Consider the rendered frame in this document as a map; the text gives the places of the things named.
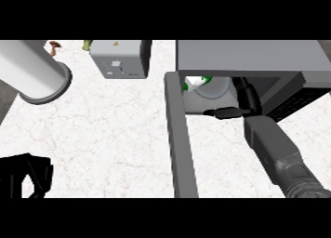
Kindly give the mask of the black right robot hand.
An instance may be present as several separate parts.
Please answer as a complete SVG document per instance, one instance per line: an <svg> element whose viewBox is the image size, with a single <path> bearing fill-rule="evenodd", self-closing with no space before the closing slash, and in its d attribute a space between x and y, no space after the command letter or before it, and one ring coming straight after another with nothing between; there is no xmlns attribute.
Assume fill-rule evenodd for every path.
<svg viewBox="0 0 331 238"><path fill-rule="evenodd" d="M225 107L204 111L204 115L219 120L250 117L263 114L263 106L256 87L246 77L234 77L232 83L237 88L240 107Z"/></svg>

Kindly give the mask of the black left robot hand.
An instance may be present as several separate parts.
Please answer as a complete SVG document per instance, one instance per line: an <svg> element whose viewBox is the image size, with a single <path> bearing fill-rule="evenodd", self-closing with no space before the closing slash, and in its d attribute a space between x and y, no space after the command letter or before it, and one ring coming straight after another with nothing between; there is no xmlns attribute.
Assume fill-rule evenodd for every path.
<svg viewBox="0 0 331 238"><path fill-rule="evenodd" d="M0 158L0 199L23 197L23 182L30 177L30 198L45 198L52 186L54 164L48 157L30 153Z"/></svg>

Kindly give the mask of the pale microwave turntable plate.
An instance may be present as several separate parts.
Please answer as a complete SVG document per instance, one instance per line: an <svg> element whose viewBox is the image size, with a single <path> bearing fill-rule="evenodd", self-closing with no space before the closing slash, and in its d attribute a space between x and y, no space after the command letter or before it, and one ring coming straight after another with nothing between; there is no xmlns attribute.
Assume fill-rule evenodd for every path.
<svg viewBox="0 0 331 238"><path fill-rule="evenodd" d="M231 86L231 78L229 77L219 77L212 76L213 79L209 84L201 86L200 88L194 89L204 98L207 99L217 99L220 98Z"/></svg>

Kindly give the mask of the white and green milk carton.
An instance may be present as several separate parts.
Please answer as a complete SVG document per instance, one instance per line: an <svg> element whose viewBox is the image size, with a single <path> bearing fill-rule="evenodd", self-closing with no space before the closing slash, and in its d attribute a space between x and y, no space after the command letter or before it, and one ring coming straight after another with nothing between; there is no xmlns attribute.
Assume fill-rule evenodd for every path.
<svg viewBox="0 0 331 238"><path fill-rule="evenodd" d="M212 76L188 76L185 78L185 91L191 92L194 89L209 84L212 79Z"/></svg>

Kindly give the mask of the dark grey microwave door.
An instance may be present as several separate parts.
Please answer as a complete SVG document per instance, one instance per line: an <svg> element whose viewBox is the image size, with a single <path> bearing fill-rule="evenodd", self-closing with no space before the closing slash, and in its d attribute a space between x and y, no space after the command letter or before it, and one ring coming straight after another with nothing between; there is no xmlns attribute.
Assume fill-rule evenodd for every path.
<svg viewBox="0 0 331 238"><path fill-rule="evenodd" d="M198 185L185 118L184 84L178 72L166 74L166 118L176 198L198 198Z"/></svg>

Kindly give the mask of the grey microwave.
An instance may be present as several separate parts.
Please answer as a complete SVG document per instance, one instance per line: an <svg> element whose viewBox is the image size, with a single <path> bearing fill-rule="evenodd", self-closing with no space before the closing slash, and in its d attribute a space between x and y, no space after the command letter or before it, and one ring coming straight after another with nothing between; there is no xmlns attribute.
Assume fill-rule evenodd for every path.
<svg viewBox="0 0 331 238"><path fill-rule="evenodd" d="M281 121L331 91L331 62L318 41L181 40L179 75L244 77L259 92L263 115Z"/></svg>

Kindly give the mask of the grey box appliance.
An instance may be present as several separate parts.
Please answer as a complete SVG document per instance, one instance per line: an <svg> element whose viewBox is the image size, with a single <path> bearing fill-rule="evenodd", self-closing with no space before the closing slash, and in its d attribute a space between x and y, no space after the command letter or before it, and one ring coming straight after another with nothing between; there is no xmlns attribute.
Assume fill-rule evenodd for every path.
<svg viewBox="0 0 331 238"><path fill-rule="evenodd" d="M151 40L95 40L90 57L107 79L147 79Z"/></svg>

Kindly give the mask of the white cylinder with grey rim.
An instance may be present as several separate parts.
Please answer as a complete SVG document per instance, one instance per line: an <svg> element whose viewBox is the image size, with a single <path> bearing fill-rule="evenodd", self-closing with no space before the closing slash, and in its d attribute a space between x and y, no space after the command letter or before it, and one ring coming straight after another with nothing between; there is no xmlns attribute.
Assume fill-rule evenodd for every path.
<svg viewBox="0 0 331 238"><path fill-rule="evenodd" d="M0 79L30 104L54 102L65 94L73 73L45 49L48 40L0 40Z"/></svg>

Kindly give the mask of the small brown object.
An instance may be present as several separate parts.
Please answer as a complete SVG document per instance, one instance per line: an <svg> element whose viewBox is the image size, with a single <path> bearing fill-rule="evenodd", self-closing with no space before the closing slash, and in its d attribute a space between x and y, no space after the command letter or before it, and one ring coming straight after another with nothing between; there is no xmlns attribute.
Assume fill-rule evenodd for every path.
<svg viewBox="0 0 331 238"><path fill-rule="evenodd" d="M52 47L49 54L51 54L52 56L56 56L56 49L58 49L59 47L62 47L62 45L61 45L56 41L49 41L49 44L51 44L51 47Z"/></svg>

